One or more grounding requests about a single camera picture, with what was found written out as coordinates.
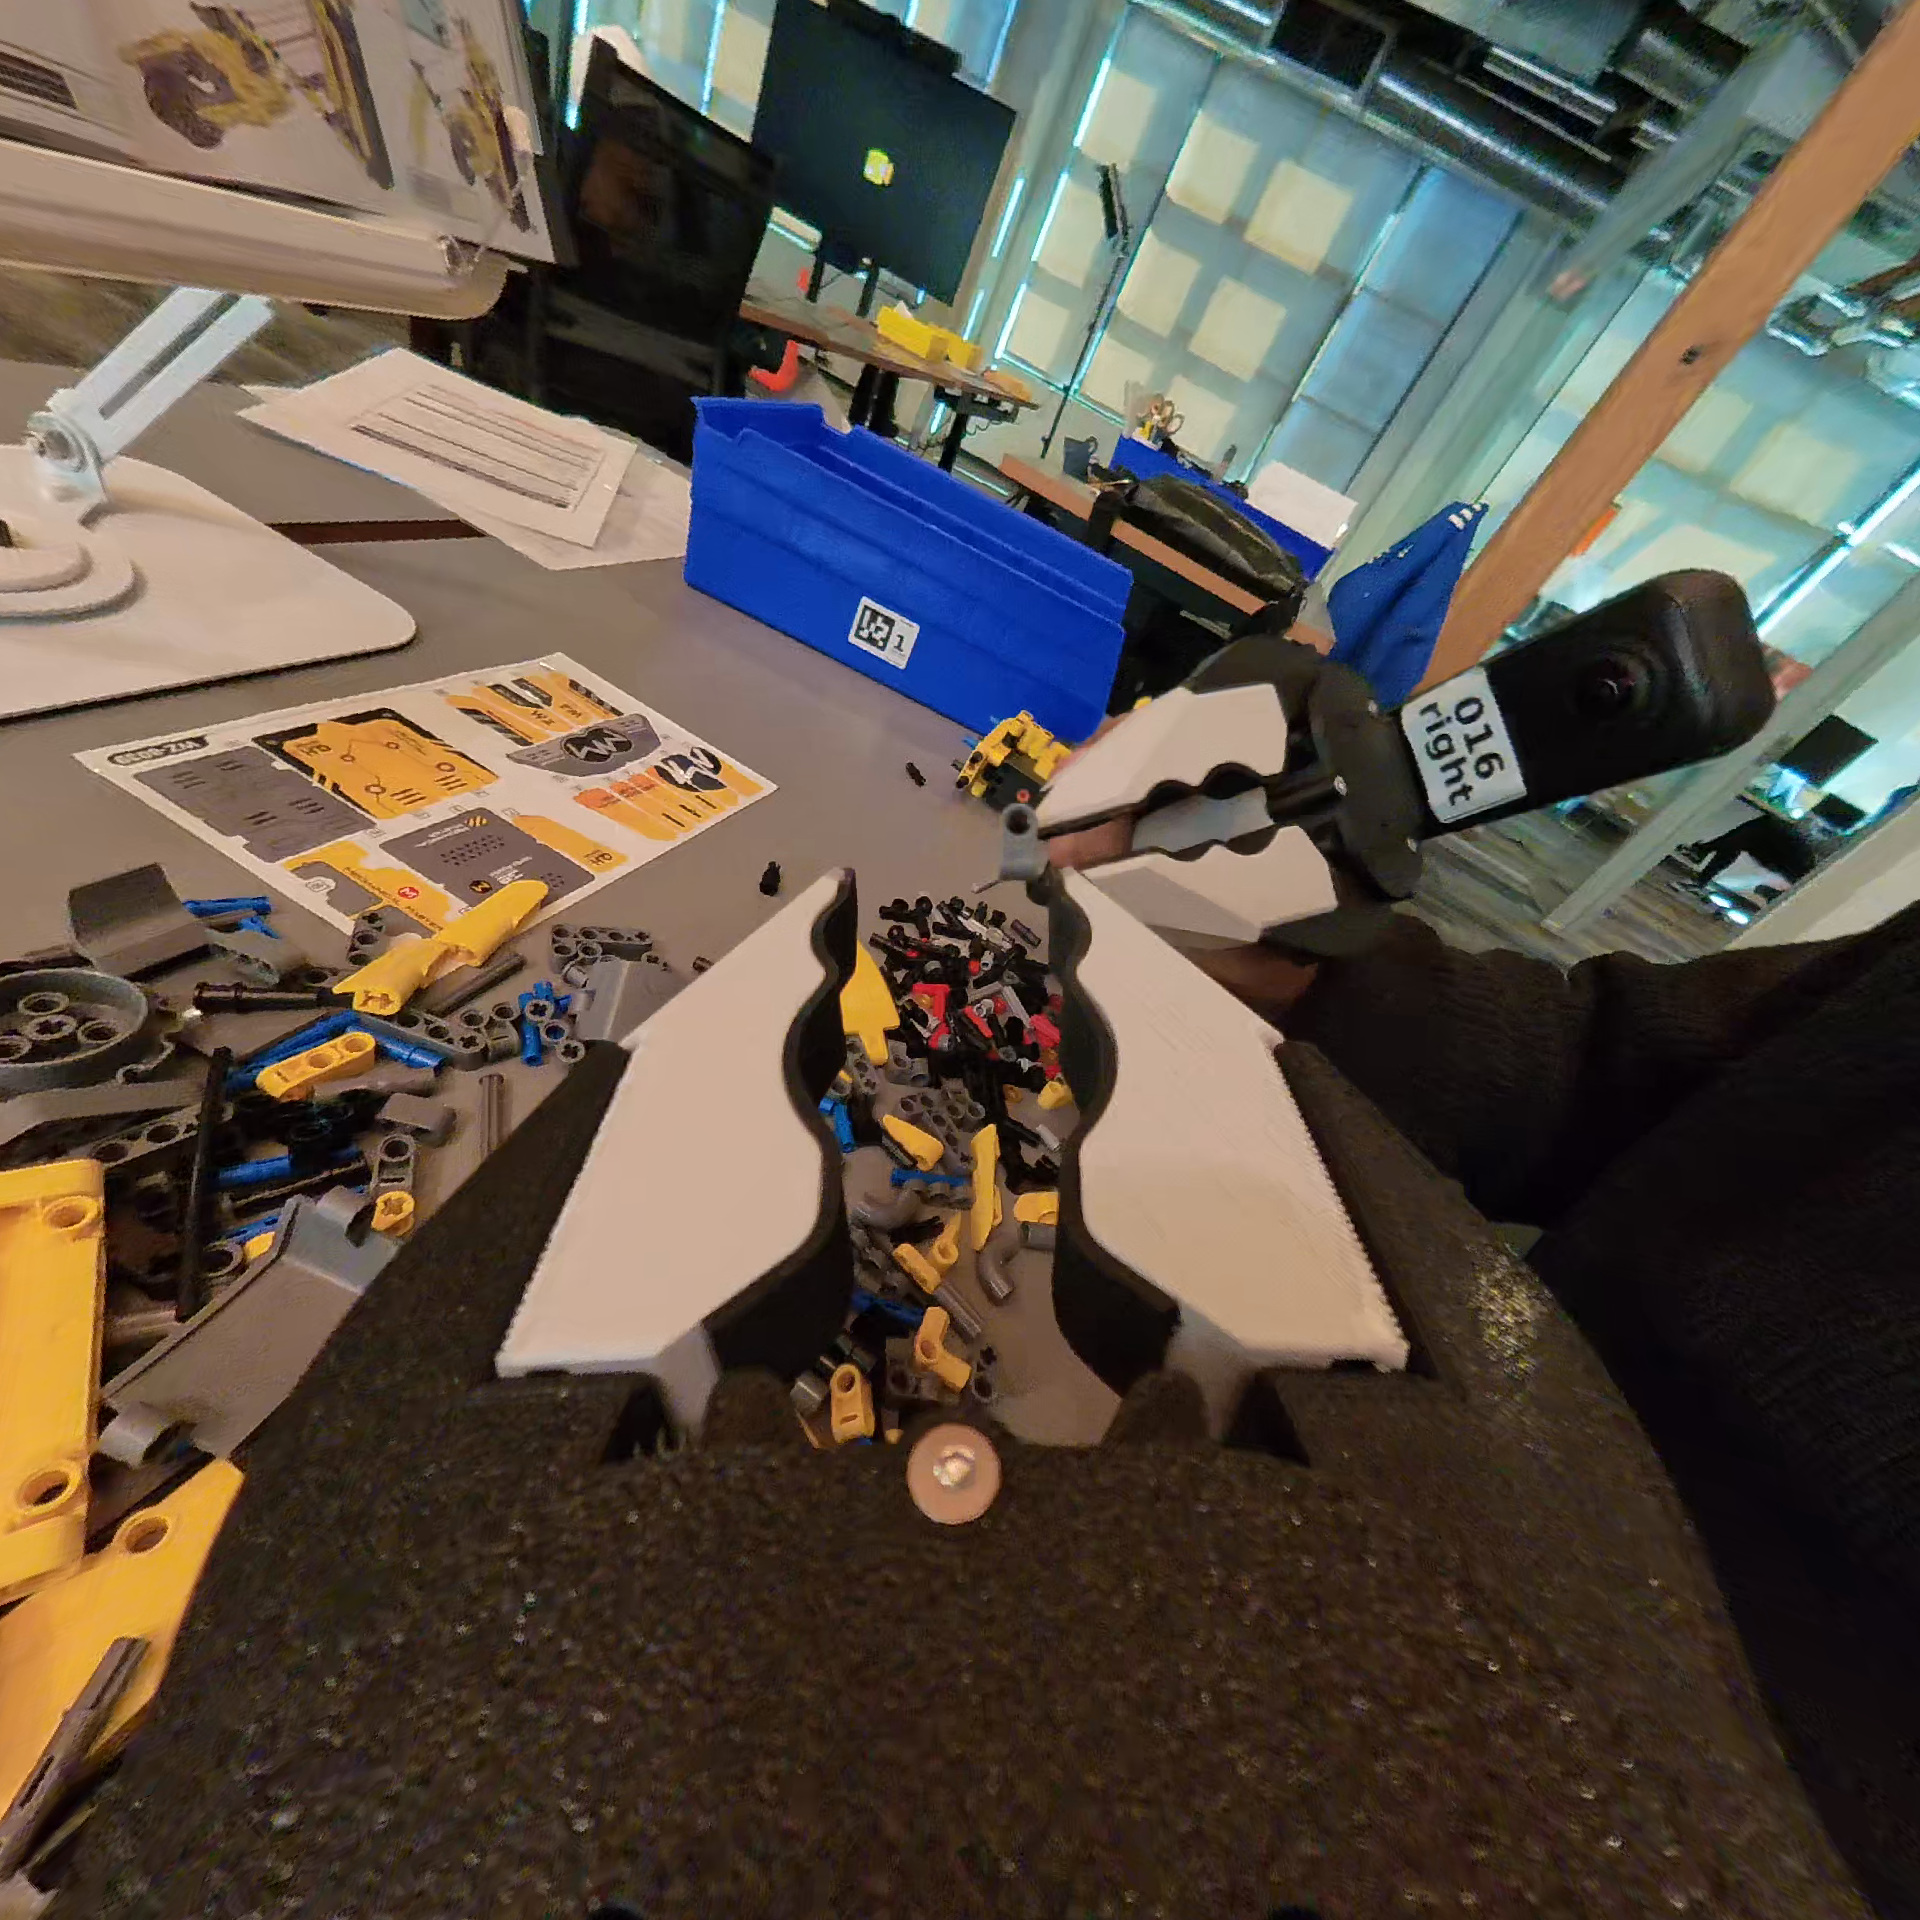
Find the person's right hand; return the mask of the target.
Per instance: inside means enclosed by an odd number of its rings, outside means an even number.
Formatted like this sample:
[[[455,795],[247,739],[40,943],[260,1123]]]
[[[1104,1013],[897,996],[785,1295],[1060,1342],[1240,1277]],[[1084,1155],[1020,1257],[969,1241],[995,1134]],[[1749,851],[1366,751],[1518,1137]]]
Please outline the person's right hand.
[[[1316,963],[1268,943],[1195,951],[1191,963],[1277,1030],[1319,973]]]

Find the black office chair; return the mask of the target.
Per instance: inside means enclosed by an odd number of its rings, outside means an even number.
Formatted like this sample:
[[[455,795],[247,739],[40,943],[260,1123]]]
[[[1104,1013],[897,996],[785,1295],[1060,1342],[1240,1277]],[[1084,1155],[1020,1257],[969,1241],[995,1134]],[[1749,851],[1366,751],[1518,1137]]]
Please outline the black office chair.
[[[688,465],[696,399],[739,398],[761,348],[741,318],[775,163],[591,38],[566,138],[574,247],[543,295],[545,389]]]

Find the black monitor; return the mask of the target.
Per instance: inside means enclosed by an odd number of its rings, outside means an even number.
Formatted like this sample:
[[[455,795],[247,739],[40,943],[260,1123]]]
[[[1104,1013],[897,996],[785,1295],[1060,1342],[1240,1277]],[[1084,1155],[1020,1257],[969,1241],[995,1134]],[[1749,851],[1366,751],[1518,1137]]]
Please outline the black monitor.
[[[952,51],[887,14],[775,6],[751,145],[775,165],[775,204],[819,233],[832,269],[958,300],[1014,125]]]

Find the yellow grey sticker sheet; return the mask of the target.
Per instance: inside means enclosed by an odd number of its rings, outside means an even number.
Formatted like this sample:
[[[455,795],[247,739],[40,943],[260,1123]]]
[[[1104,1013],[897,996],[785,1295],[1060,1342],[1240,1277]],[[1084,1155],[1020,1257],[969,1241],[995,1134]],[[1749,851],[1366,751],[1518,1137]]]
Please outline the yellow grey sticker sheet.
[[[441,930],[515,885],[579,906],[777,791],[569,655],[265,710],[78,764],[347,927]]]

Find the black bag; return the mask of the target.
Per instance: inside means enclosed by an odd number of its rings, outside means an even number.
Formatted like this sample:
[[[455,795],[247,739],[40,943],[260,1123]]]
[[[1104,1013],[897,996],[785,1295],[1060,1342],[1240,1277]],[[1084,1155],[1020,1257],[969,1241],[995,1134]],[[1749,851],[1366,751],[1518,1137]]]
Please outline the black bag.
[[[1231,497],[1215,497],[1180,471],[1136,475],[1110,469],[1108,477],[1095,485],[1087,541],[1107,554],[1115,526],[1158,540],[1220,580],[1249,593],[1262,605],[1284,596],[1301,603],[1307,594],[1307,573],[1279,540],[1248,519]]]

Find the printed paper sheet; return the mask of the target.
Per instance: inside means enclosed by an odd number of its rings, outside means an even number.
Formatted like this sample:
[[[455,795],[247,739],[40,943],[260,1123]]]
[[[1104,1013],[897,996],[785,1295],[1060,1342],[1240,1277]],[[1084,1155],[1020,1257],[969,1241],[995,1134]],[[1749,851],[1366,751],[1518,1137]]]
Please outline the printed paper sheet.
[[[399,348],[294,390],[265,390],[241,418],[417,491],[542,565],[590,558],[635,457],[630,441],[593,423]]]

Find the yellow pointed panel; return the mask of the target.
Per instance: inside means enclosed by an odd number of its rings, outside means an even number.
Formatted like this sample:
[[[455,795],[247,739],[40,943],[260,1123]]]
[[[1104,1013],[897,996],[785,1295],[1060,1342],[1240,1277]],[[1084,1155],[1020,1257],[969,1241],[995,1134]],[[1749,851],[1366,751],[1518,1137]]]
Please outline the yellow pointed panel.
[[[337,1001],[371,1017],[396,1017],[420,990],[456,969],[484,965],[545,900],[542,879],[517,879],[447,921],[437,935],[397,940],[331,986]]]

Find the yellow frame piece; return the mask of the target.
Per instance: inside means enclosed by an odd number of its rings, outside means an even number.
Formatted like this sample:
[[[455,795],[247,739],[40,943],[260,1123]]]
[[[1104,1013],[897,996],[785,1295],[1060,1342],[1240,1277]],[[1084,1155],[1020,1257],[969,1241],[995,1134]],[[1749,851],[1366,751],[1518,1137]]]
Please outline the yellow frame piece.
[[[231,1461],[212,1458],[172,1495],[127,1516],[107,1548],[86,1554],[78,1571],[5,1613],[5,1805],[118,1638],[144,1642],[147,1652],[80,1775],[102,1770],[127,1747],[152,1708],[211,1548],[241,1484]]]
[[[70,1571],[88,1522],[104,1317],[104,1171],[3,1175],[3,1603]]]

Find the blue fabric item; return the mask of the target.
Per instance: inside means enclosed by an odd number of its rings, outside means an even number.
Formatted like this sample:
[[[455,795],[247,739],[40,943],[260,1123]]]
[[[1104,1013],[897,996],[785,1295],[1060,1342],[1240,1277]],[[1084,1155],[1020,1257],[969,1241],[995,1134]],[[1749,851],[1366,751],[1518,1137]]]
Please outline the blue fabric item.
[[[1470,562],[1485,502],[1456,501],[1328,593],[1331,660],[1360,675],[1380,709],[1423,682]]]

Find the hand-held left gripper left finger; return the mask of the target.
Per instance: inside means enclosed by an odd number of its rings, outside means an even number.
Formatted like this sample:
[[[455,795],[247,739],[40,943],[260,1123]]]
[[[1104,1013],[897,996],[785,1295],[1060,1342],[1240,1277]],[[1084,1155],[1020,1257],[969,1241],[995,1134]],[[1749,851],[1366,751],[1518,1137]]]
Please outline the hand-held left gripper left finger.
[[[699,1433],[721,1375],[793,1375],[848,1313],[856,878],[832,868],[620,1042],[622,1068],[495,1375],[635,1375]]]

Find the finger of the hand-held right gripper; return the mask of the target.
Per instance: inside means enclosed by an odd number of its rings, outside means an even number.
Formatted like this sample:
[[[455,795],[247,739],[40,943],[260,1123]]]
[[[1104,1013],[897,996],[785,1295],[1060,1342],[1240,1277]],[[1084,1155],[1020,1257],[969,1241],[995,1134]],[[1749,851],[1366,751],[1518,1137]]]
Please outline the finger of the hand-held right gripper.
[[[1163,787],[1185,795],[1219,772],[1277,778],[1287,743],[1289,721],[1272,682],[1175,687],[1115,716],[1070,755],[1037,807],[1040,838],[1145,812]]]
[[[1182,948],[1235,948],[1340,910],[1333,867],[1304,827],[1264,810],[1151,810],[1108,823],[1047,820],[1047,847],[1128,829],[1127,854],[1081,867],[1087,885]]]

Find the small yellow toy assembly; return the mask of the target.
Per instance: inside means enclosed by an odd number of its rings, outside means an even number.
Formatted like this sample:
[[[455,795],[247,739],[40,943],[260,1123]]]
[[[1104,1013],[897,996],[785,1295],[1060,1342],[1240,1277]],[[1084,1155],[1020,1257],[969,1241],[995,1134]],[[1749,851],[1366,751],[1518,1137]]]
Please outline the small yellow toy assembly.
[[[955,789],[995,810],[1036,807],[1075,746],[1047,731],[1031,710],[996,723],[955,764]]]

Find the white book stand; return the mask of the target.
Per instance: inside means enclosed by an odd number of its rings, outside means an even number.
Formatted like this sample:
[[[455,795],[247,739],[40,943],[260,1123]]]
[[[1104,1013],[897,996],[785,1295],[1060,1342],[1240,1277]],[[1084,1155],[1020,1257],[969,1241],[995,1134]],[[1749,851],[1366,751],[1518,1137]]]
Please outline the white book stand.
[[[3,445],[5,721],[397,651],[416,620],[133,443],[277,301],[472,319],[499,247],[7,138],[8,268],[166,283],[148,318]]]

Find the pile of black red pins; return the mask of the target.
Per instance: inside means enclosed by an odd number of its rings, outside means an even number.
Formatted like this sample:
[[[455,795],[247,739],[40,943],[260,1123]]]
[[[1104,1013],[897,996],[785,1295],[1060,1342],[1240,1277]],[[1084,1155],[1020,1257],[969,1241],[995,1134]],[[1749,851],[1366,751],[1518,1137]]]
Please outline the pile of black red pins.
[[[901,1014],[894,1055],[905,1069],[983,1103],[999,1095],[1037,1110],[1071,1101],[1064,994],[1036,927],[959,897],[913,897],[878,907],[869,947]]]

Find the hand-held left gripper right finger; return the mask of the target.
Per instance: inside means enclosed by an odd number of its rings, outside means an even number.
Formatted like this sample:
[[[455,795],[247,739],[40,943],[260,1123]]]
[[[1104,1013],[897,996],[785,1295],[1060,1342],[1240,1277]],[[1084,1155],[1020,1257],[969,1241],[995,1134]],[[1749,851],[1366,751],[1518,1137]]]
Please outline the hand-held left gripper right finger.
[[[1408,1332],[1279,1030],[1087,875],[1045,893],[1076,1113],[1048,1279],[1071,1355],[1118,1398],[1189,1380],[1213,1435],[1267,1373],[1401,1375]]]

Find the blue plastic bin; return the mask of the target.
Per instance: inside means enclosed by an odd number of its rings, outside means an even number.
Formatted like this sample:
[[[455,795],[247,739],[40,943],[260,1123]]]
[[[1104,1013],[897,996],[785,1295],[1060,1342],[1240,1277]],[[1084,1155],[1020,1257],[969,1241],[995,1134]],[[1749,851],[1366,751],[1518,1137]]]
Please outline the blue plastic bin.
[[[696,398],[688,588],[971,731],[1104,721],[1131,573],[813,403]]]

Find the grey sprocket wheel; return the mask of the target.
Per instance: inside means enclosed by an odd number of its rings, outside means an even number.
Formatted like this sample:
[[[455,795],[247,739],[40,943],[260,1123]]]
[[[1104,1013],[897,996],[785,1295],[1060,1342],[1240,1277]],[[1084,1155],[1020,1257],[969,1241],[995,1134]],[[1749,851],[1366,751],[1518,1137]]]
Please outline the grey sprocket wheel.
[[[3,1097],[95,1089],[152,1051],[148,994],[92,967],[3,979]]]

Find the yellow box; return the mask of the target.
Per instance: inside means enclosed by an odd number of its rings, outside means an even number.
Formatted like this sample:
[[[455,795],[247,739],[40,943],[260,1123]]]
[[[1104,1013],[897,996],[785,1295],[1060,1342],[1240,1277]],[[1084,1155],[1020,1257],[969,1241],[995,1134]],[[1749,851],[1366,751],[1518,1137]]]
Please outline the yellow box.
[[[963,332],[928,319],[911,306],[884,306],[872,318],[872,327],[884,343],[929,364],[943,364],[964,372],[977,372],[985,365],[983,348],[969,340]]]

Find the pile of mixed building pieces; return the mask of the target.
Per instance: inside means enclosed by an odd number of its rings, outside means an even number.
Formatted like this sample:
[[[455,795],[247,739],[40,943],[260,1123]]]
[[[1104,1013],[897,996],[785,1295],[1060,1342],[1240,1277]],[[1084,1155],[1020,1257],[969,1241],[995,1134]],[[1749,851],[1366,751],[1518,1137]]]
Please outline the pile of mixed building pieces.
[[[875,1129],[888,1134],[888,1153],[902,1155],[905,1138],[919,1125],[935,1158],[958,1150],[955,1123],[983,1121],[976,1101],[963,1101],[951,1117],[939,1116],[936,1097],[910,1089],[897,1110],[884,1110],[880,1095],[883,1051],[872,1063],[867,1045],[883,1047],[892,1020],[888,987],[872,951],[856,943],[851,983],[840,993],[846,1063],[820,1101],[848,1158],[864,1148],[851,1113],[869,1103]],[[161,1452],[174,1433],[211,1457],[227,1457],[244,1444],[275,1411],[287,1401],[311,1364],[329,1348],[337,1327],[350,1324],[371,1289],[383,1287],[397,1263],[420,1271],[441,1287],[433,1305],[481,1305],[481,1279],[508,1275],[511,1295],[481,1322],[495,1332],[484,1351],[489,1379],[527,1380],[627,1380],[654,1395],[635,1375],[495,1375],[495,1348],[521,1294],[525,1292],[559,1206],[584,1164],[584,1153],[622,1068],[612,1042],[580,1042],[559,1030],[552,1055],[566,1061],[565,1093],[584,1097],[582,1116],[591,1123],[582,1148],[559,1155],[559,1171],[521,1179],[505,1171],[489,1191],[525,1211],[515,1219],[518,1239],[480,1241],[437,1219],[424,1239],[399,1239],[411,1219],[407,1186],[414,1148],[407,1137],[439,1138],[447,1117],[432,1100],[390,1095],[390,1108],[375,1117],[365,1081],[385,1066],[388,1050],[411,1050],[430,1068],[441,1058],[433,1045],[447,1045],[453,1066],[489,1066],[492,1039],[501,1026],[437,1028],[417,1023],[392,1030],[371,1014],[327,1014],[307,1030],[286,1037],[279,1050],[257,1051],[238,1068],[208,1068],[183,1081],[131,1078],[60,1093],[53,1100],[20,1095],[7,1121],[5,1146],[35,1127],[67,1127],[83,1121],[144,1121],[147,1129],[121,1131],[109,1143],[93,1143],[70,1158],[102,1165],[102,1267],[109,1219],[109,1185],[137,1164],[137,1148],[195,1158],[212,1146],[199,1179],[181,1186],[181,1225],[211,1214],[227,1221],[227,1202],[251,1186],[253,1198],[284,1201],[268,1241],[240,1262],[227,1285],[191,1314],[161,1325],[161,1337],[126,1372],[97,1380],[97,1433],[92,1458],[121,1457],[139,1465]],[[20,1161],[35,1169],[60,1158]],[[952,1249],[955,1215],[928,1241],[880,1244],[880,1214],[846,1210],[852,1246],[852,1289],[840,1327],[823,1353],[793,1375],[775,1375],[793,1387],[793,1404],[804,1423],[824,1423],[833,1442],[872,1437],[884,1423],[880,1406],[920,1387],[933,1401],[955,1401],[971,1389],[976,1327],[963,1327],[959,1302],[948,1302],[941,1287],[945,1268],[936,1252]]]

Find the grey slanted panel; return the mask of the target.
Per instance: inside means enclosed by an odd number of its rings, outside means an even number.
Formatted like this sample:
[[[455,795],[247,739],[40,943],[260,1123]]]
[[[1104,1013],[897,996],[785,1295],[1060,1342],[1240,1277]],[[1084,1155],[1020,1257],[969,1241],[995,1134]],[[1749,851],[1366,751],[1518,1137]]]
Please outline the grey slanted panel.
[[[70,943],[102,973],[139,980],[201,957],[208,927],[185,910],[157,865],[69,889]]]

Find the wooden desk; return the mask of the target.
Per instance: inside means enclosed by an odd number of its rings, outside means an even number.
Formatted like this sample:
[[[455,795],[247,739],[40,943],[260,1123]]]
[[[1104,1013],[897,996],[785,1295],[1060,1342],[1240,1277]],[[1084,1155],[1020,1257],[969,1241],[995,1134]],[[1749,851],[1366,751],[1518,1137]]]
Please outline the wooden desk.
[[[1004,452],[996,459],[996,474],[1020,511],[1067,531],[1071,540],[1084,541],[1087,537],[1096,487],[1014,452]],[[1118,521],[1099,550],[1128,569],[1142,590],[1151,590],[1199,617],[1249,614],[1262,605],[1257,594],[1236,585],[1235,578],[1133,523]]]
[[[929,364],[884,343],[872,319],[832,303],[751,290],[741,300],[739,318],[797,346],[856,362],[860,380],[848,418],[872,434],[880,433],[875,418],[892,413],[892,395],[901,381],[928,386],[948,413],[939,451],[939,469],[945,474],[958,461],[971,421],[1011,423],[1037,406],[1037,398],[1016,374],[989,365],[964,372]]]

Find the wooden post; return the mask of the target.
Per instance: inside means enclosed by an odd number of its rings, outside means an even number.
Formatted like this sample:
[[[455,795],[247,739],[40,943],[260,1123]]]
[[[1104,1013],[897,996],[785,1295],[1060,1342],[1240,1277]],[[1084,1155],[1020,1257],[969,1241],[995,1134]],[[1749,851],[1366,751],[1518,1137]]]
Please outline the wooden post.
[[[1527,610],[1915,135],[1918,4],[1909,2],[1468,567],[1423,687],[1473,665]]]

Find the person's right forearm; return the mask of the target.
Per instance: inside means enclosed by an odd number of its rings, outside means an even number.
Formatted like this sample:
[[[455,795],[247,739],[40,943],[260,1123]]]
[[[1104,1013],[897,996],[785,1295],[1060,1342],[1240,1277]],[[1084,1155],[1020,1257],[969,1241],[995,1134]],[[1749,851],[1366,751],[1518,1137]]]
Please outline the person's right forearm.
[[[1528,1262],[1692,1514],[1783,1748],[1915,1915],[1918,910],[1553,967],[1425,924],[1325,961],[1316,1047]]]

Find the open instruction booklet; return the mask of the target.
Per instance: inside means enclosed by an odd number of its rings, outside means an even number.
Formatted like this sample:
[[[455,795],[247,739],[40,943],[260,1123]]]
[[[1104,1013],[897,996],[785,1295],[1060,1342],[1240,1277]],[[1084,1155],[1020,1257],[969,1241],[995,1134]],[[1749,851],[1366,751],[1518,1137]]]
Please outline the open instruction booklet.
[[[5,2],[5,135],[556,257],[521,4]]]

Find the grey curved panel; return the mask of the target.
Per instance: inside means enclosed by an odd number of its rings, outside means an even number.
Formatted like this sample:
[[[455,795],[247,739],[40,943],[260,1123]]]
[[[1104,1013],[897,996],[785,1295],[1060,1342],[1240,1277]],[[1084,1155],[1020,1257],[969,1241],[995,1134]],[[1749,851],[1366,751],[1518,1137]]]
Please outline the grey curved panel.
[[[580,1042],[627,1047],[632,1033],[657,1014],[688,980],[657,955],[604,955],[582,971],[574,994],[574,1036]]]

